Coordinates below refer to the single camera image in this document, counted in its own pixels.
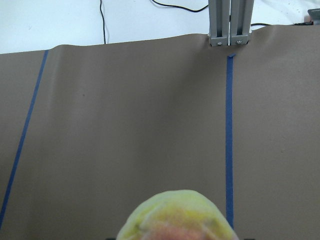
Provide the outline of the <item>brown paper table cover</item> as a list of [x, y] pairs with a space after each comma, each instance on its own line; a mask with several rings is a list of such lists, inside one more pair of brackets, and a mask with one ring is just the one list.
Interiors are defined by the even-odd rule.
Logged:
[[0, 237], [108, 240], [195, 190], [242, 240], [320, 237], [320, 28], [0, 56]]

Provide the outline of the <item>peach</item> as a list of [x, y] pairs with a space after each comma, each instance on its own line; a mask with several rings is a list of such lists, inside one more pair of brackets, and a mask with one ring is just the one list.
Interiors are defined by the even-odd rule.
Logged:
[[237, 240], [214, 202], [189, 189], [157, 193], [140, 203], [120, 228], [118, 240]]

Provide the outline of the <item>aluminium frame post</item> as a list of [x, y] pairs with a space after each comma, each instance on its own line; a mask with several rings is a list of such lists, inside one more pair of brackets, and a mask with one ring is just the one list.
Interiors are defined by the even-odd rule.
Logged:
[[251, 39], [254, 0], [209, 0], [209, 33], [212, 47], [246, 45]]

